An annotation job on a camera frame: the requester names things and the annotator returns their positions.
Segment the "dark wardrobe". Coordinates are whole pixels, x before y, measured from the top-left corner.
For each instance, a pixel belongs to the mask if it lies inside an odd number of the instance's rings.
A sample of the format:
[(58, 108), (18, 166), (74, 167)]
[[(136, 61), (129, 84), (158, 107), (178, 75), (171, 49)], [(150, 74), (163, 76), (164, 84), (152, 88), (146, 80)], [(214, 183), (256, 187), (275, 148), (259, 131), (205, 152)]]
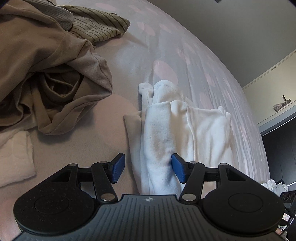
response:
[(295, 184), (295, 113), (261, 133), (270, 177)]

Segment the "grey ribbed knit garment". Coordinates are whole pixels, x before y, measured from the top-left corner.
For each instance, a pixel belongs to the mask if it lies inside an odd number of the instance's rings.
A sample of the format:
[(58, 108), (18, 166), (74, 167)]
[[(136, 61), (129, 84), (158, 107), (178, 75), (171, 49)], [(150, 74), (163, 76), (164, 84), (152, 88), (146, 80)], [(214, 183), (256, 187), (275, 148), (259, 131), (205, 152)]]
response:
[(41, 13), (55, 19), (64, 30), (69, 31), (72, 28), (74, 16), (67, 9), (59, 7), (51, 1), (26, 0), (26, 2), (34, 6)]

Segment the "grey pink-dotted bed cover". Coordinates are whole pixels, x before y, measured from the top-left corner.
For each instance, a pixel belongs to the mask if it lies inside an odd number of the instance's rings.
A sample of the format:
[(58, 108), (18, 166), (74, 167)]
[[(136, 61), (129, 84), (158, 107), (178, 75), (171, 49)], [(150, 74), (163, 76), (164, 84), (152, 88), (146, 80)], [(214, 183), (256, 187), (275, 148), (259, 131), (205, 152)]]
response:
[(224, 144), (233, 158), (224, 158), (259, 183), (269, 167), (262, 138), (240, 84), (197, 37), (148, 1), (58, 1), (116, 13), (130, 21), (121, 38), (97, 44), (97, 53), (111, 70), (113, 93), (101, 100), (70, 132), (48, 136), (32, 129), (36, 175), (1, 188), (1, 240), (13, 240), (20, 230), (13, 205), (18, 197), (69, 163), (88, 167), (126, 154), (126, 166), (115, 191), (158, 194), (178, 189), (168, 168), (168, 155), (216, 167), (202, 143), (194, 144), (182, 125), (188, 106), (198, 112), (229, 115), (219, 121), (228, 132), (214, 135), (206, 128), (198, 140), (210, 137)]

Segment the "white textured towel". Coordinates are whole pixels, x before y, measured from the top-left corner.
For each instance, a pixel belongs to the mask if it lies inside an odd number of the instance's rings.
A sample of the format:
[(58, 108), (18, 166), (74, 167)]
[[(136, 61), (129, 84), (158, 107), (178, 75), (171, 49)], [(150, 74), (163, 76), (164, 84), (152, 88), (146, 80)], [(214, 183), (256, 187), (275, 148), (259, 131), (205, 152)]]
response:
[(1, 134), (1, 187), (36, 175), (30, 133), (20, 131), (5, 137)]

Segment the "white garment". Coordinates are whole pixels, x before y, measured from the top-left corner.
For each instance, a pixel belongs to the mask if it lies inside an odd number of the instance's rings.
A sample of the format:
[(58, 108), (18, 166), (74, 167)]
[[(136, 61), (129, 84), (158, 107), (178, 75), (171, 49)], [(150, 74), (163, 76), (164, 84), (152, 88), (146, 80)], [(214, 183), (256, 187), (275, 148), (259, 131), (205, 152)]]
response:
[(141, 111), (125, 115), (132, 170), (142, 195), (179, 195), (183, 184), (171, 156), (207, 167), (234, 165), (231, 115), (223, 107), (200, 109), (168, 80), (141, 83)]

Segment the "olive striped garment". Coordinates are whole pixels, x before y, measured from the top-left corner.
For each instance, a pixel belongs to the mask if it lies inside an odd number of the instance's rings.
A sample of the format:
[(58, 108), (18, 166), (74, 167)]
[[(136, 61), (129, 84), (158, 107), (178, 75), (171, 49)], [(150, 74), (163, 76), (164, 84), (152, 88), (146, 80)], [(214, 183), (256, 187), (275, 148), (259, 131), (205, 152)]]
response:
[(111, 38), (122, 37), (130, 26), (130, 21), (115, 14), (83, 6), (62, 6), (74, 16), (70, 32), (86, 39), (93, 45)]

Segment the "tan brown garment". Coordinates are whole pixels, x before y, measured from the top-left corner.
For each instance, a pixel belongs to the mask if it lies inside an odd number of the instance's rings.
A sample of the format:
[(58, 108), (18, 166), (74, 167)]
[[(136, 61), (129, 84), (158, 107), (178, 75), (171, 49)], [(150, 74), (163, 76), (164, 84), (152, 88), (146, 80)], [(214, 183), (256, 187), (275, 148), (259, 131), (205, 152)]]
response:
[(34, 116), (61, 135), (112, 93), (106, 60), (26, 1), (1, 7), (1, 130)]

